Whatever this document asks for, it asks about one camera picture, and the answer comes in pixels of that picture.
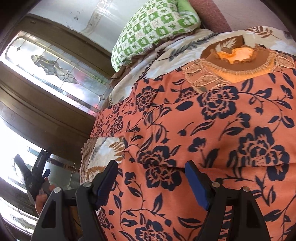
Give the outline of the person left hand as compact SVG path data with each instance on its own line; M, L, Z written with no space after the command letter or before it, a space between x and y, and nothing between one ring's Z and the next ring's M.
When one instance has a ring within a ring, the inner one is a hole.
M53 184L49 185L50 192L52 192L54 190L54 188L55 188L55 185L53 185ZM36 209L38 216L40 216L40 214L43 210L43 207L47 201L47 198L48 198L48 195L46 193L39 194L36 196L35 209Z

